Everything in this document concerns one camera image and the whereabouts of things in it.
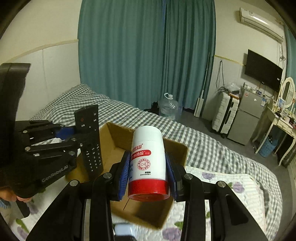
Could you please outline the person's left hand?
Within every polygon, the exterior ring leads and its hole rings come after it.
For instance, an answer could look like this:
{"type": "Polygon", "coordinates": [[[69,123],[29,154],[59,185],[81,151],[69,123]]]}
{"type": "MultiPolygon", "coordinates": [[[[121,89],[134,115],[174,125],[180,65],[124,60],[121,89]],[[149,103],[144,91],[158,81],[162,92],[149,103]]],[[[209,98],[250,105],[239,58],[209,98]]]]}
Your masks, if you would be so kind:
{"type": "Polygon", "coordinates": [[[0,198],[5,200],[5,201],[21,201],[21,202],[30,202],[32,200],[31,198],[21,198],[15,195],[15,193],[9,188],[9,187],[5,187],[5,188],[1,188],[0,189],[0,198]]]}

